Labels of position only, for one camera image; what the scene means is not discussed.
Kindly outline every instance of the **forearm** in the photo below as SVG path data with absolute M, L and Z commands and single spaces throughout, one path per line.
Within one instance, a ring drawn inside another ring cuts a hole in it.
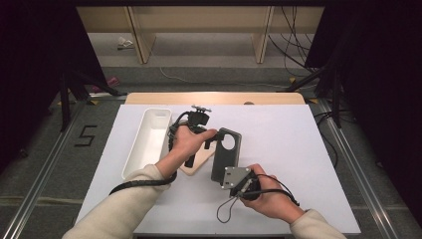
M 189 157 L 178 150 L 179 149 L 171 150 L 166 156 L 155 163 L 164 178 L 169 178 Z
M 291 231 L 297 239 L 342 239 L 345 238 L 339 231 L 330 226 L 315 210 L 307 211 L 302 217 L 291 224 Z
M 161 180 L 154 165 L 148 165 L 129 180 Z M 118 191 L 95 207 L 64 238 L 129 238 L 169 185 L 133 187 Z

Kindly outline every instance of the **white sleeve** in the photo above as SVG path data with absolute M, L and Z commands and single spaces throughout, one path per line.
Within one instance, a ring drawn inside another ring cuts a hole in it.
M 155 165 L 131 174 L 131 180 L 162 180 Z M 170 185 L 139 186 L 115 192 L 97 205 L 69 230 L 63 238 L 131 238 L 134 229 Z
M 297 239 L 338 239 L 345 238 L 339 231 L 330 226 L 317 211 L 311 209 L 290 225 Z

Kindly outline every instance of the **person's left hand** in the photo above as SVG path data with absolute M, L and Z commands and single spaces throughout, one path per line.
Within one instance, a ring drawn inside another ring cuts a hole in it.
M 177 168 L 199 150 L 206 139 L 213 137 L 216 133 L 217 130 L 212 128 L 195 134 L 188 126 L 181 125 L 177 129 L 171 151 L 155 163 L 162 176 L 170 177 Z

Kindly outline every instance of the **cable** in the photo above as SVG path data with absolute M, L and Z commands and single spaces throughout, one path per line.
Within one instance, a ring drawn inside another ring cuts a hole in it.
M 297 45 L 299 45 L 299 44 L 300 44 L 300 42 L 299 42 L 299 40 L 298 40 L 298 37 L 296 36 L 296 27 L 295 27 L 295 25 L 296 25 L 296 13 L 297 13 L 297 8 L 295 8 L 295 6 L 292 8 L 292 14 L 293 14 L 293 25 L 291 25 L 291 23 L 290 23 L 290 21 L 289 21 L 289 18 L 288 18 L 288 16 L 286 15 L 286 12 L 285 12 L 285 9 L 284 9 L 284 7 L 283 7 L 283 6 L 282 6 L 282 12 L 283 12 L 283 15 L 285 16 L 285 19 L 286 19 L 286 21 L 287 21 L 287 23 L 288 23 L 288 25 L 289 25 L 290 30 L 291 30 L 291 35 L 290 35 L 290 37 L 289 37 L 289 42 L 290 42 L 290 40 L 292 39 L 292 36 L 294 36 L 294 37 L 295 37 L 295 39 L 296 39 L 296 43 L 297 43 Z M 303 60 L 303 61 L 305 61 L 305 60 L 304 60 L 304 58 L 303 58 L 303 56 L 302 56 L 302 54 L 301 54 L 301 51 L 299 50 L 299 48 L 298 48 L 298 51 L 299 51 L 299 55 L 301 55 L 302 60 Z
M 175 171 L 170 178 L 163 179 L 163 180 L 135 180 L 135 181 L 128 181 L 120 184 L 119 186 L 115 187 L 109 195 L 112 195 L 115 192 L 131 188 L 131 187 L 139 187 L 139 186 L 162 186 L 166 184 L 172 183 L 176 180 L 177 171 Z
M 296 14 L 298 13 L 298 7 L 295 7 L 295 6 L 292 7 L 292 13 L 293 13 L 293 17 L 292 17 L 293 18 L 293 24 L 292 24 L 291 29 L 293 29 L 293 34 L 294 34 L 295 39 L 296 39 L 296 44 L 297 44 L 299 55 L 301 56 L 302 61 L 305 62 L 305 59 L 304 59 L 304 57 L 302 56 L 302 53 L 301 53 L 301 49 L 299 48 L 299 46 L 301 45 L 301 42 L 299 41 L 298 36 L 296 35 Z
M 307 34 L 307 33 L 305 33 L 305 36 L 308 38 L 308 41 L 310 41 L 310 43 L 312 44 L 312 43 L 313 43 L 313 41 L 311 40 L 311 38 L 308 36 L 308 34 Z
M 286 188 L 286 190 L 288 190 L 288 192 L 289 192 L 290 194 L 292 194 L 292 193 L 289 191 L 289 189 L 286 187 L 286 185 L 285 185 L 283 182 L 279 181 L 277 178 L 274 178 L 274 177 L 269 176 L 269 175 L 267 175 L 267 174 L 257 174 L 257 176 L 265 176 L 265 177 L 268 177 L 268 178 L 271 178 L 271 179 L 273 179 L 273 180 L 277 181 L 280 185 L 284 186 L 284 187 Z
M 233 200 L 233 199 L 235 199 L 235 198 L 236 198 L 236 200 L 234 200 L 234 201 L 233 201 L 232 205 L 230 205 L 230 208 L 229 208 L 229 218 L 227 218 L 227 220 L 225 220 L 225 221 L 221 220 L 221 219 L 220 219 L 220 216 L 219 216 L 219 212 L 220 212 L 221 207 L 223 207 L 226 203 L 230 202 L 231 200 Z M 229 200 L 227 200 L 226 202 L 224 202 L 223 204 L 221 204 L 221 205 L 218 207 L 218 209 L 217 209 L 217 219 L 218 219 L 221 223 L 227 223 L 227 222 L 229 222 L 229 221 L 230 221 L 230 219 L 232 218 L 232 207 L 233 207 L 233 205 L 235 205 L 235 202 L 236 202 L 238 199 L 239 199 L 239 197 L 232 197 L 232 198 L 230 198 Z
M 291 201 L 293 203 L 295 203 L 297 206 L 300 206 L 299 203 L 295 200 L 295 198 L 292 196 L 291 193 L 283 190 L 283 189 L 279 189 L 279 188 L 272 188 L 272 189 L 264 189 L 264 190 L 259 190 L 259 191 L 251 191 L 251 192 L 244 192 L 242 193 L 242 196 L 252 196 L 252 195 L 257 195 L 257 194 L 264 194 L 264 193 L 270 193 L 270 192 L 278 192 L 278 193 L 282 193 L 285 194 L 286 196 L 288 196 Z
M 283 51 L 274 41 L 273 38 L 271 38 L 271 36 L 268 36 L 270 41 L 273 43 L 273 45 L 280 51 L 283 53 L 283 55 L 285 55 L 285 57 L 289 58 L 290 60 L 292 60 L 293 62 L 295 62 L 296 64 L 298 64 L 299 66 L 303 67 L 305 70 L 308 70 L 309 72 L 313 73 L 312 70 L 308 69 L 307 67 L 305 67 L 304 64 L 298 62 L 297 60 L 295 60 L 293 57 L 291 57 L 289 54 L 287 54 L 287 52 Z
M 171 76 L 167 76 L 167 75 L 166 75 L 166 74 L 162 71 L 162 68 L 161 68 L 161 67 L 159 68 L 159 70 L 160 70 L 161 74 L 162 74 L 164 77 L 168 78 L 168 79 L 174 79 L 174 80 L 178 80 L 178 81 L 181 81 L 181 82 L 184 82 L 184 83 L 189 83 L 189 84 L 209 84 L 209 85 L 217 85 L 217 86 L 219 86 L 219 85 L 239 85 L 239 86 L 247 86 L 247 87 L 264 86 L 264 87 L 275 87 L 275 88 L 283 88 L 283 89 L 289 88 L 289 87 L 283 87 L 283 86 L 277 86 L 277 85 L 270 85 L 270 84 L 244 84 L 244 83 L 212 83 L 212 82 L 194 82 L 194 81 L 187 81 L 187 80 L 184 80 L 184 79 L 179 78 L 179 77 L 171 77 Z
M 286 41 L 286 42 L 289 42 L 289 39 L 287 39 L 285 36 L 283 36 L 283 34 L 280 34 L 280 36 Z M 293 42 L 289 42 L 289 44 L 291 44 L 291 45 L 293 45 L 293 46 L 295 46 L 295 47 L 300 47 L 300 48 L 302 48 L 302 49 L 305 49 L 305 50 L 307 50 L 307 51 L 309 51 L 310 49 L 309 48 L 306 48 L 306 47 L 303 47 L 303 46 L 299 46 L 299 45 L 296 45 L 295 43 L 293 43 Z
M 326 138 L 326 136 L 320 131 L 320 124 L 324 121 L 327 120 L 329 118 L 332 117 L 332 112 L 327 112 L 327 113 L 321 113 L 321 114 L 317 114 L 314 116 L 314 118 L 323 116 L 321 119 L 319 119 L 319 121 L 316 123 L 316 127 L 319 130 L 320 135 L 322 136 L 322 138 L 326 141 L 326 143 L 328 143 L 328 145 L 332 148 L 332 150 L 334 151 L 334 164 L 333 167 L 337 168 L 338 165 L 338 153 L 337 150 L 335 150 L 334 145 L 332 145 L 332 143 L 328 140 L 328 138 Z

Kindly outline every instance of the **white tray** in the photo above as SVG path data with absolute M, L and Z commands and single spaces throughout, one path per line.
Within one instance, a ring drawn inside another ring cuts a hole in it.
M 171 110 L 147 109 L 133 141 L 121 177 L 156 163 L 168 153 L 168 128 L 171 125 Z

